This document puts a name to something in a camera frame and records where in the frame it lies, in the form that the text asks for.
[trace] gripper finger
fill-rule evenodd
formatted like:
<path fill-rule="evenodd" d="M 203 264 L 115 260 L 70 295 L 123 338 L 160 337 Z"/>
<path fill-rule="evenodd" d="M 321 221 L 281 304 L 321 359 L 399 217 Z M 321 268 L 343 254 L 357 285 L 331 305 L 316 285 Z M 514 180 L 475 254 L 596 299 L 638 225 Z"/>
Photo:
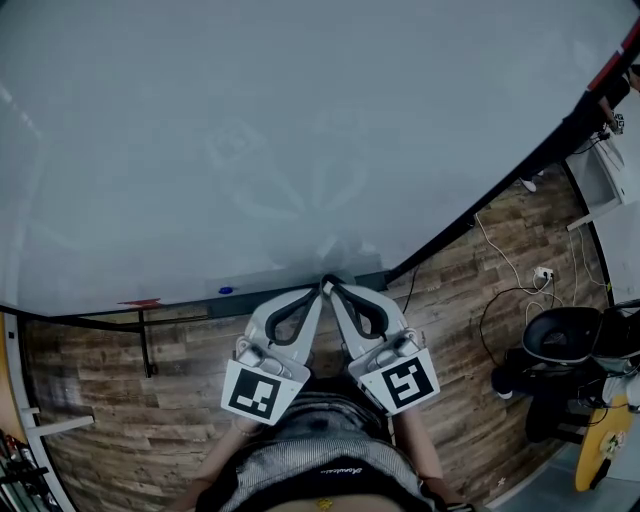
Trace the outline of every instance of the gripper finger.
<path fill-rule="evenodd" d="M 369 288 L 327 281 L 322 291 L 329 297 L 342 339 L 353 359 L 394 339 L 407 328 L 397 304 Z M 362 325 L 362 317 L 371 325 L 368 332 Z"/>
<path fill-rule="evenodd" d="M 293 333 L 283 337 L 278 326 L 300 309 L 300 319 L 291 326 Z M 244 339 L 304 365 L 309 358 L 321 310 L 322 298 L 316 288 L 283 293 L 253 312 Z"/>

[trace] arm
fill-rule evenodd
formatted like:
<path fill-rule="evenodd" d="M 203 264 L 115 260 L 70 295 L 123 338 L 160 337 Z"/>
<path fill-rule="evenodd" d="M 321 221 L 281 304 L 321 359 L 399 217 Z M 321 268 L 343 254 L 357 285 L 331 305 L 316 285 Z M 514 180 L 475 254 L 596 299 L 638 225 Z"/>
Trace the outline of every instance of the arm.
<path fill-rule="evenodd" d="M 444 482 L 440 459 L 422 422 L 420 410 L 412 407 L 394 416 L 393 429 L 396 446 L 409 457 L 429 489 L 445 503 L 464 503 L 465 499 Z"/>
<path fill-rule="evenodd" d="M 613 114 L 613 110 L 611 109 L 611 105 L 609 105 L 609 100 L 607 99 L 606 96 L 604 96 L 598 102 L 598 105 L 600 105 L 600 108 L 602 109 L 602 111 L 604 112 L 604 115 L 607 118 L 607 124 L 615 123 L 615 125 L 618 126 L 618 123 L 616 122 L 616 119 Z"/>
<path fill-rule="evenodd" d="M 218 440 L 200 464 L 193 482 L 189 484 L 185 493 L 166 510 L 176 512 L 194 510 L 200 493 L 211 487 L 233 454 L 243 448 L 251 437 L 259 432 L 260 426 L 260 423 L 247 418 L 234 419 L 231 428 Z"/>

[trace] white cable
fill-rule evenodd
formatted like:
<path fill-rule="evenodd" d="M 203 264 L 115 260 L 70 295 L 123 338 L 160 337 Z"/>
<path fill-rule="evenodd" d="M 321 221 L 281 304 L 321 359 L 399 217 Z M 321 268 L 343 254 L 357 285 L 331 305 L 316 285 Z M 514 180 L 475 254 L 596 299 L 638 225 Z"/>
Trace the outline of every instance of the white cable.
<path fill-rule="evenodd" d="M 476 220 L 478 221 L 478 225 L 480 226 L 480 229 L 482 230 L 482 234 L 484 235 L 484 238 L 487 241 L 487 243 L 502 255 L 504 260 L 509 264 L 509 266 L 513 270 L 513 273 L 516 275 L 516 281 L 518 282 L 518 288 L 520 288 L 523 292 L 528 293 L 529 295 L 538 295 L 539 293 L 541 293 L 542 295 L 555 297 L 560 302 L 560 304 L 564 306 L 564 302 L 562 302 L 562 299 L 560 299 L 559 297 L 556 297 L 552 293 L 542 291 L 551 282 L 551 277 L 547 278 L 547 282 L 544 284 L 542 288 L 538 288 L 534 283 L 533 287 L 537 290 L 535 292 L 530 292 L 524 286 L 522 286 L 522 283 L 520 283 L 520 276 L 518 275 L 518 271 L 516 270 L 516 267 L 513 266 L 513 264 L 509 261 L 509 258 L 507 258 L 507 256 L 502 252 L 502 250 L 500 250 L 500 248 L 497 245 L 495 245 L 493 242 L 491 242 L 491 240 L 489 240 L 489 237 L 487 236 L 487 232 L 484 230 L 484 226 L 482 225 L 482 222 L 480 222 L 480 218 L 478 217 L 478 214 L 476 214 L 475 217 L 476 217 Z"/>
<path fill-rule="evenodd" d="M 506 261 L 509 264 L 509 266 L 511 267 L 511 269 L 513 270 L 513 273 L 516 275 L 516 281 L 518 281 L 518 288 L 520 288 L 523 292 L 528 293 L 529 295 L 537 295 L 538 293 L 540 293 L 540 290 L 542 290 L 544 288 L 544 286 L 540 290 L 538 290 L 537 292 L 530 292 L 529 290 L 525 289 L 524 286 L 522 286 L 522 283 L 520 283 L 520 276 L 518 275 L 518 271 L 516 270 L 516 267 L 514 267 L 511 264 L 511 262 L 509 261 L 509 258 L 507 258 L 505 256 L 505 254 L 500 250 L 500 247 L 498 247 L 493 242 L 491 242 L 491 240 L 489 240 L 489 237 L 487 236 L 487 232 L 484 230 L 484 226 L 482 225 L 482 222 L 480 222 L 480 219 L 478 218 L 478 214 L 477 213 L 476 213 L 476 220 L 478 221 L 478 225 L 480 226 L 480 229 L 482 230 L 482 234 L 484 235 L 484 239 L 487 241 L 487 243 L 491 247 L 493 247 L 496 251 L 498 251 L 502 255 L 502 257 L 504 258 L 504 261 Z"/>
<path fill-rule="evenodd" d="M 529 308 L 530 308 L 531 306 L 533 306 L 534 304 L 540 308 L 540 311 L 544 311 L 544 310 L 545 310 L 545 309 L 544 309 L 540 304 L 538 304 L 537 302 L 535 302 L 535 301 L 531 301 L 531 302 L 529 302 L 529 304 L 527 304 L 527 309 L 525 309 L 525 311 L 524 311 L 524 323 L 525 323 L 525 325 L 529 325 Z"/>
<path fill-rule="evenodd" d="M 531 280 L 531 283 L 533 284 L 533 287 L 534 287 L 536 290 L 538 290 L 542 295 L 548 295 L 549 297 L 553 297 L 553 298 L 554 298 L 554 299 L 556 299 L 560 304 L 562 304 L 562 306 L 564 306 L 564 302 L 562 301 L 562 299 L 561 299 L 560 297 L 557 297 L 557 296 L 556 296 L 556 295 L 554 295 L 553 293 L 549 293 L 549 292 L 544 292 L 544 291 L 542 291 L 542 290 L 544 290 L 544 289 L 549 285 L 549 283 L 551 282 L 551 279 L 553 279 L 553 278 L 552 278 L 552 277 L 551 277 L 551 278 L 548 278 L 548 279 L 547 279 L 547 282 L 546 282 L 546 283 L 544 283 L 544 286 L 543 286 L 542 288 L 538 288 L 538 287 L 536 286 L 536 271 L 534 270 L 534 271 L 533 271 L 533 279 Z"/>
<path fill-rule="evenodd" d="M 582 248 L 582 263 L 584 264 L 584 269 L 587 271 L 587 275 L 589 276 L 589 279 L 593 284 L 597 284 L 598 286 L 607 286 L 606 283 L 599 283 L 598 281 L 594 280 L 593 277 L 591 276 L 591 272 L 589 272 L 589 267 L 587 267 L 587 257 L 584 254 L 584 237 L 582 236 L 582 230 L 580 229 L 580 226 L 578 227 L 578 233 L 580 233 L 580 247 Z"/>
<path fill-rule="evenodd" d="M 572 306 L 576 305 L 576 294 L 578 293 L 578 264 L 576 263 L 576 253 L 573 252 L 573 238 L 571 238 L 571 231 L 569 231 L 569 245 L 571 246 L 571 256 L 573 256 L 573 272 L 576 276 L 576 286 L 573 289 L 573 302 Z"/>
<path fill-rule="evenodd" d="M 549 297 L 553 297 L 554 299 L 557 299 L 558 302 L 560 302 L 560 304 L 562 304 L 564 306 L 564 302 L 562 301 L 562 299 L 560 297 L 555 296 L 553 293 L 549 293 L 549 292 L 545 292 L 544 291 L 544 289 L 547 286 L 549 286 L 549 283 L 553 279 L 552 276 L 548 276 L 547 277 L 547 281 L 544 283 L 544 285 L 542 285 L 542 288 L 538 288 L 536 286 L 536 271 L 534 270 L 533 271 L 533 277 L 531 279 L 531 283 L 533 285 L 533 288 L 536 289 L 536 291 L 535 292 L 530 292 L 529 290 L 524 288 L 522 286 L 522 283 L 520 283 L 520 276 L 518 275 L 518 271 L 516 270 L 516 267 L 514 267 L 513 264 L 509 261 L 509 258 L 507 258 L 505 253 L 502 252 L 502 250 L 497 245 L 495 245 L 493 242 L 491 242 L 491 240 L 489 240 L 489 237 L 487 236 L 487 232 L 485 231 L 484 226 L 482 225 L 482 222 L 480 222 L 480 218 L 478 217 L 478 214 L 475 215 L 475 218 L 478 221 L 478 225 L 480 226 L 480 229 L 482 230 L 482 234 L 484 235 L 484 238 L 487 241 L 487 243 L 502 255 L 504 260 L 509 264 L 509 266 L 513 270 L 513 273 L 516 275 L 516 281 L 518 282 L 518 288 L 520 288 L 523 292 L 528 293 L 529 295 L 538 295 L 539 293 L 542 294 L 542 295 L 548 295 Z M 524 312 L 525 325 L 527 325 L 529 323 L 529 308 L 531 307 L 532 304 L 535 304 L 542 311 L 545 311 L 544 307 L 542 307 L 539 303 L 531 301 L 529 304 L 527 304 L 527 308 L 525 309 L 525 312 Z"/>

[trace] wooden floor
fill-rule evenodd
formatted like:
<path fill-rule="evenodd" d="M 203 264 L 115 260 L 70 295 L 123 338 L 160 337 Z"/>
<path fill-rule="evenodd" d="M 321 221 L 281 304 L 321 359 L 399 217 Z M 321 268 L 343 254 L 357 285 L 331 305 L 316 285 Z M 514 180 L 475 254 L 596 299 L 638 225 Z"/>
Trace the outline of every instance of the wooden floor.
<path fill-rule="evenodd" d="M 530 285 L 535 266 L 552 268 L 556 295 L 571 305 L 575 278 L 565 226 L 581 211 L 559 167 L 547 171 L 538 190 L 530 194 L 514 184 L 479 213 L 480 220 L 518 269 L 523 286 Z M 583 232 L 587 264 L 602 282 L 591 237 Z M 576 305 L 603 308 L 606 294 L 587 277 L 577 234 L 573 242 Z M 401 307 L 410 282 L 411 273 L 388 292 Z M 496 292 L 515 285 L 511 268 L 476 227 L 421 265 L 406 314 L 431 351 L 442 388 L 424 404 L 423 416 L 446 478 L 468 498 L 485 503 L 560 446 L 529 444 L 523 433 L 527 400 L 504 402 L 490 389 L 492 363 L 480 343 L 478 323 Z M 518 345 L 531 299 L 509 292 L 489 310 L 485 336 L 496 358 Z M 536 300 L 550 303 L 548 297 Z M 538 311 L 532 307 L 530 316 Z M 150 312 L 147 319 L 204 313 L 183 307 Z M 78 510 L 155 511 L 182 490 L 229 423 L 229 414 L 219 407 L 223 372 L 247 318 L 149 328 L 150 353 L 159 368 L 152 379 L 143 376 L 135 334 L 27 326 L 29 373 L 43 419 L 95 416 L 91 427 L 47 441 Z M 331 317 L 323 315 L 315 344 L 314 367 L 323 375 L 335 373 L 342 356 Z"/>

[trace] power outlet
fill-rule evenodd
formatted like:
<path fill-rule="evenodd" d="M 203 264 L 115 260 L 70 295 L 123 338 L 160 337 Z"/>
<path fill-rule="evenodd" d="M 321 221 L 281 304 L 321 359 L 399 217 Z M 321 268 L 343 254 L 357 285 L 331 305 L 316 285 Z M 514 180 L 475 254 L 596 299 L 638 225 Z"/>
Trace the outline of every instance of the power outlet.
<path fill-rule="evenodd" d="M 536 267 L 536 277 L 540 279 L 553 279 L 553 270 L 545 267 Z"/>

